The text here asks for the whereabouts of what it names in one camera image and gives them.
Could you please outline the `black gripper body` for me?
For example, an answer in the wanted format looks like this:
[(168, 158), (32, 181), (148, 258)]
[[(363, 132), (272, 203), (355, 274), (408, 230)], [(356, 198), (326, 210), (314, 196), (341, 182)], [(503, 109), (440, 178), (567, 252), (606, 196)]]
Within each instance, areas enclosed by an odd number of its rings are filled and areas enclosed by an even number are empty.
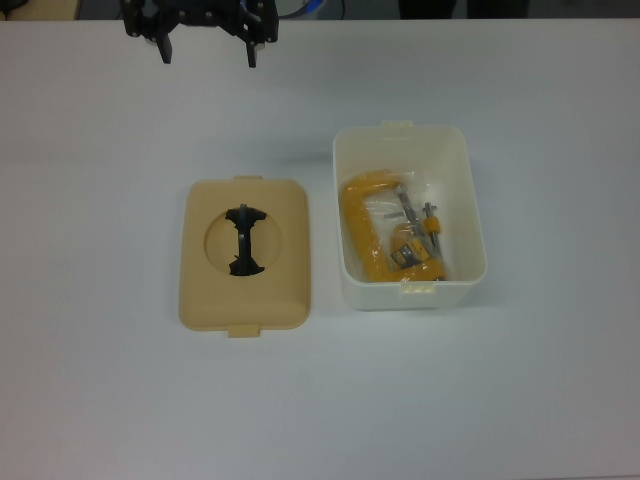
[(246, 12), (242, 0), (168, 0), (165, 7), (180, 24), (188, 26), (236, 25)]

